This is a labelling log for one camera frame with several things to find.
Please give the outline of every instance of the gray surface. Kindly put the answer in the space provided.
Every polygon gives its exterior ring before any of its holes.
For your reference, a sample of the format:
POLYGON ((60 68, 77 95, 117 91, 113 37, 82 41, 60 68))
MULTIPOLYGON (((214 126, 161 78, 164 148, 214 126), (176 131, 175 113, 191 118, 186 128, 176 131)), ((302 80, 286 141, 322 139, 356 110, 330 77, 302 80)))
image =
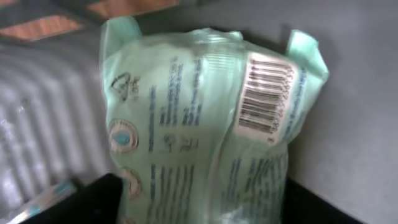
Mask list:
MULTIPOLYGON (((146 34, 207 26, 243 30, 249 40, 276 50, 283 49, 289 28, 314 35, 331 75, 302 134, 291 145, 290 176, 360 220, 397 223, 397 6, 392 1, 221 0, 197 9, 172 9, 143 16, 139 22, 146 34)), ((51 147, 42 141, 46 135, 41 134, 43 126, 36 122, 39 113, 28 109, 35 108, 35 103, 45 105, 53 117, 49 122, 57 124, 52 132, 56 135, 55 151, 64 155, 64 166, 58 170, 62 178, 77 175, 89 182, 112 169, 107 160, 104 108, 98 88, 98 35, 96 30, 34 50, 0 52, 0 83, 12 83, 16 90, 16 95, 11 94, 13 98, 2 96, 1 105, 10 109, 6 119, 0 121, 10 121, 12 127, 18 125, 15 114, 33 117, 36 140, 18 140, 27 152, 22 158, 33 176, 36 192, 49 183, 34 176, 38 168, 31 156, 35 147, 28 143, 36 142, 37 148, 44 150, 41 155, 51 147), (69 131, 60 132, 68 123, 64 116, 78 122, 67 126, 69 131), (97 139, 101 146, 89 145, 87 139, 97 139), (84 150, 72 152, 68 142, 84 150), (85 166, 72 164, 73 155, 82 157, 85 166)), ((4 132, 10 125, 4 124, 2 150, 10 143, 4 138, 10 136, 4 132)), ((1 165, 8 164, 10 170, 17 168, 15 158, 7 158, 1 165)), ((56 165, 45 156, 42 161, 46 166, 56 165)), ((50 182, 59 181, 55 173, 48 175, 52 177, 50 182)), ((29 190, 20 191, 24 199, 29 198, 29 190)))
POLYGON ((0 51, 0 218, 50 185, 71 177, 88 184, 114 171, 99 36, 0 51))

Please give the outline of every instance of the plastic package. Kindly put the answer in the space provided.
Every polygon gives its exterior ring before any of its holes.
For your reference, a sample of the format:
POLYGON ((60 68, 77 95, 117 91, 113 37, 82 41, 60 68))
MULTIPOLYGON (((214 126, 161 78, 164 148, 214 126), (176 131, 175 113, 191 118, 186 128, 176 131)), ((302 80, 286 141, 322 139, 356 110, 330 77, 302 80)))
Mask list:
POLYGON ((328 69, 293 31, 287 56, 239 32, 141 36, 130 17, 103 27, 101 72, 126 223, 278 223, 287 144, 328 69))

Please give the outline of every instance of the plastic wrapper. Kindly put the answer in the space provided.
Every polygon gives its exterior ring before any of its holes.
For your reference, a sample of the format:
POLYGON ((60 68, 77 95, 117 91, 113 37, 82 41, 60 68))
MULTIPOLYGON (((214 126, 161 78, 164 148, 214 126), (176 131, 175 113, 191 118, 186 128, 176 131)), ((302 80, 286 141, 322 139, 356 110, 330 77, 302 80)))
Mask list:
POLYGON ((287 145, 328 69, 292 31, 283 56, 212 29, 143 37, 103 27, 110 154, 125 180, 125 223, 278 223, 287 145))

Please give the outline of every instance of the wet wipes package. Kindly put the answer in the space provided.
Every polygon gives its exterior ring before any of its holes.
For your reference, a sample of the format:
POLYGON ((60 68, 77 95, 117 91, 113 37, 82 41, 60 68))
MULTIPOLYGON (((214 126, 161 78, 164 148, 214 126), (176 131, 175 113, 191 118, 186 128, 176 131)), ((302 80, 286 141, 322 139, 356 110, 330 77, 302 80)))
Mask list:
POLYGON ((100 57, 120 223, 278 223, 287 144, 328 78, 315 39, 294 30, 280 55, 239 32, 142 36, 120 17, 100 57))

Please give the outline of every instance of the barcode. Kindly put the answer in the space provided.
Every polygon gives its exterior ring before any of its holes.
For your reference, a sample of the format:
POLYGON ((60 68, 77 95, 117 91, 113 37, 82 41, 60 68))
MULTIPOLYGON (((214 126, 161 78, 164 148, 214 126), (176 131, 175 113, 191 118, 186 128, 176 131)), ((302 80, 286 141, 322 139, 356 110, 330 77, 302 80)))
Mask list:
POLYGON ((288 107, 294 76, 288 61, 251 54, 239 105, 238 126, 265 133, 272 142, 288 107))

